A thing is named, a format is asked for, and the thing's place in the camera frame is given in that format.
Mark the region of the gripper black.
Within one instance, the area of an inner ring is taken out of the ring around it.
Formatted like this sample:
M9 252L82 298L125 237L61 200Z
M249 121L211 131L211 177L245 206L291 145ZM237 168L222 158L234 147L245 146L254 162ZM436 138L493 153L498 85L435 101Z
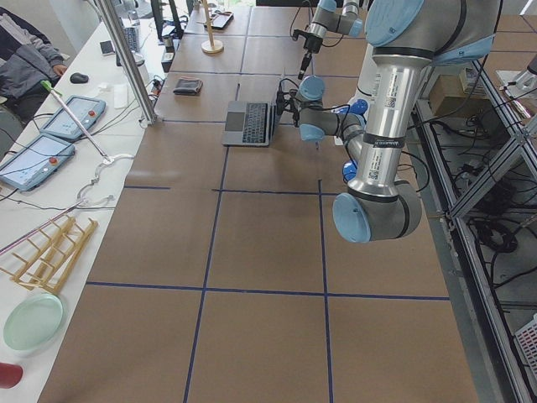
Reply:
M299 73L297 75L297 78L299 80L302 80L304 78L305 73L307 72L310 66L311 59L312 59L311 53L318 53L321 50L322 45L323 45L322 37L317 36L315 34L306 35L305 44L304 44L304 48L306 49L306 52L301 61Z

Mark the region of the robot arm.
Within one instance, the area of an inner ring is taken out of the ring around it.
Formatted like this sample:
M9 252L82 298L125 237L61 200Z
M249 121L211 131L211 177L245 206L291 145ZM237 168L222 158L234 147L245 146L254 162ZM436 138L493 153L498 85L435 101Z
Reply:
M312 55L316 55L321 50L323 40L328 32L347 35L356 38L363 26L363 21L359 17L359 10L363 1L342 2L341 13L337 12L337 1L321 0L318 2L313 19L309 28L304 30L295 29L292 39L296 41L300 36L305 39L303 48L305 55L302 59L298 79L302 80L312 60Z
M397 175L422 71L431 65L474 61L493 45L499 1L373 1L360 19L353 1L318 3L305 31L309 63L327 33L363 34L374 70L366 117L322 106L325 90L316 76L299 74L295 119L305 141L340 138L357 166L347 191L333 202L339 234L352 243L402 238L419 225L416 190Z

